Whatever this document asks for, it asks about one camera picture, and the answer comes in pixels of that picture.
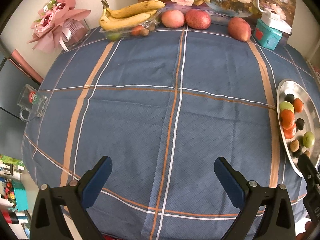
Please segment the person's hand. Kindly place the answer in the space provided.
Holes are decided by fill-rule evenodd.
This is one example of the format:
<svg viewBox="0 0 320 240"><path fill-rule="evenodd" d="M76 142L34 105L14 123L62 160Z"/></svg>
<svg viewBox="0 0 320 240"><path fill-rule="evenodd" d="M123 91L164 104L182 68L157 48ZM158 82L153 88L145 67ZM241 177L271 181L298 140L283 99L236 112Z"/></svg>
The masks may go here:
<svg viewBox="0 0 320 240"><path fill-rule="evenodd" d="M296 240L304 240L304 239L306 239L306 237L308 236L308 233L310 231L312 231L314 229L314 227L315 226L314 226L313 222L311 222L311 221L306 222L306 224L304 226L305 231L302 232L302 233L299 233L296 236Z"/></svg>

